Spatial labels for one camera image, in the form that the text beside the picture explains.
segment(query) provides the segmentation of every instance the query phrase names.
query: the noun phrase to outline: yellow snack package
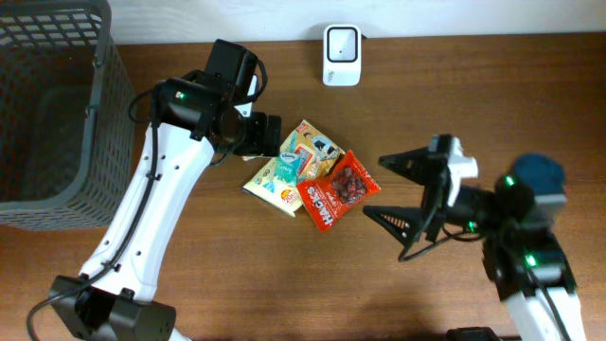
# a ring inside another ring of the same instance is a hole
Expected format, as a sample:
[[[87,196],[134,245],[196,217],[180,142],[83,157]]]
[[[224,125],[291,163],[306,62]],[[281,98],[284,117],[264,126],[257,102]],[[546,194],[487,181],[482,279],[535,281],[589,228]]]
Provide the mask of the yellow snack package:
[[[286,137],[280,152],[299,155],[296,183],[329,174],[337,159],[345,154],[305,119]],[[275,177],[276,163],[277,157],[272,158],[243,189],[294,217],[294,212],[301,208],[303,202],[296,184],[284,182],[280,176]]]

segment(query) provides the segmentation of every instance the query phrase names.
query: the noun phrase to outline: green indicator light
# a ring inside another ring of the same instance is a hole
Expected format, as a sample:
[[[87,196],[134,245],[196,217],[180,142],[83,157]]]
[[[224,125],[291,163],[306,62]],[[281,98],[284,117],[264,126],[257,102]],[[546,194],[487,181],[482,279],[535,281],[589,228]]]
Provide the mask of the green indicator light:
[[[526,265],[528,265],[528,267],[537,266],[537,260],[534,259],[534,256],[526,255],[525,260],[526,260]]]
[[[507,186],[513,186],[515,184],[515,180],[513,180],[513,177],[511,177],[511,175],[508,175],[505,177],[505,183],[507,184]]]

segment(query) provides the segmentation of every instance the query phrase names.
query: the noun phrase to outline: basket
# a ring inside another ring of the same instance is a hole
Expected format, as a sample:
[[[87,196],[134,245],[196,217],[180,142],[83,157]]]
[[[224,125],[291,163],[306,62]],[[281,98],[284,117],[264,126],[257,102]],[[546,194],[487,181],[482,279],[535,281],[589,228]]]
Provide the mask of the basket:
[[[0,224],[109,224],[131,179],[134,90],[106,1],[0,4]]]

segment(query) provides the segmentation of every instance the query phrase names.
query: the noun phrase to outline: picture of food on package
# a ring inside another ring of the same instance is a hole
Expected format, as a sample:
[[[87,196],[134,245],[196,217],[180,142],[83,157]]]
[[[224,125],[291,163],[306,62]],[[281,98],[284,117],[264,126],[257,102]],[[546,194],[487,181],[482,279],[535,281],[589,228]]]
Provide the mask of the picture of food on package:
[[[360,203],[381,190],[352,151],[335,166],[332,174],[297,185],[305,208],[321,231]]]
[[[294,217],[303,205],[296,184],[329,174],[343,154],[303,120],[280,146],[279,157],[272,158],[243,188]]]

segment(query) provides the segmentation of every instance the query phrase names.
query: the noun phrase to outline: wooden table surface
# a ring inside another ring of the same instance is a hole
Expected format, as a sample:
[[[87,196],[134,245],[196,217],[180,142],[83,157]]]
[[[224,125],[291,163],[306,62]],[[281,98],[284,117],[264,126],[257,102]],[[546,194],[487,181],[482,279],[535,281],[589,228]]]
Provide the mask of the wooden table surface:
[[[480,169],[467,183],[483,188],[521,153],[561,162],[569,203],[555,232],[579,285],[587,337],[606,338],[606,34],[366,40],[362,80],[347,88],[322,83],[321,42],[244,45],[269,74],[255,108],[282,116],[283,136],[305,118],[354,150],[383,187],[364,204],[418,206],[422,188],[380,168],[377,158],[423,147],[434,134],[461,138]],[[204,68],[210,47],[119,51],[141,92]],[[488,326],[517,334],[486,277],[480,243],[450,242],[399,264],[401,246],[361,206],[321,233],[304,209],[292,219],[242,192],[262,164],[230,157],[189,196],[155,296],[177,309],[181,332],[359,339]],[[104,232],[0,228],[0,340],[26,338],[29,308],[55,276],[79,272]],[[51,309],[36,326],[44,340],[69,338]]]

